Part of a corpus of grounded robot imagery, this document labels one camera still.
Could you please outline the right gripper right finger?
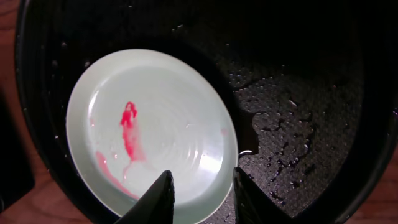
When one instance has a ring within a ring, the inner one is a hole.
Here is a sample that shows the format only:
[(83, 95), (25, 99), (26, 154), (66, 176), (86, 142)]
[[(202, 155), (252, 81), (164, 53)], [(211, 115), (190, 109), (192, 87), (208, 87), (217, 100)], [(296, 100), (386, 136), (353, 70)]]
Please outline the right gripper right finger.
[(240, 167), (233, 170), (236, 224), (291, 224), (294, 221), (249, 178)]

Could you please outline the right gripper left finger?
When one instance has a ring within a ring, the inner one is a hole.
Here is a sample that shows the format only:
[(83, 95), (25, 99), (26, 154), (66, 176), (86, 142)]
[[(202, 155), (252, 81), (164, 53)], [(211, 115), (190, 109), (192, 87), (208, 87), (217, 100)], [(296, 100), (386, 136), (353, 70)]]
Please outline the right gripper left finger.
[(137, 203), (114, 224), (172, 224), (175, 188), (172, 173), (165, 170)]

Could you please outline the pale green plate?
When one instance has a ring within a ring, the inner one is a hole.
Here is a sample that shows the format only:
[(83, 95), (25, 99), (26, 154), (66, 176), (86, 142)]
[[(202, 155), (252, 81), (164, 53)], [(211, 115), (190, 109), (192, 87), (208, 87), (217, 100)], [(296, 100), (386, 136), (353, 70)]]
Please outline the pale green plate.
[(175, 223), (206, 220), (231, 191), (233, 121), (203, 72), (173, 56), (129, 49), (97, 60), (73, 88), (66, 131), (85, 185), (118, 216), (166, 170)]

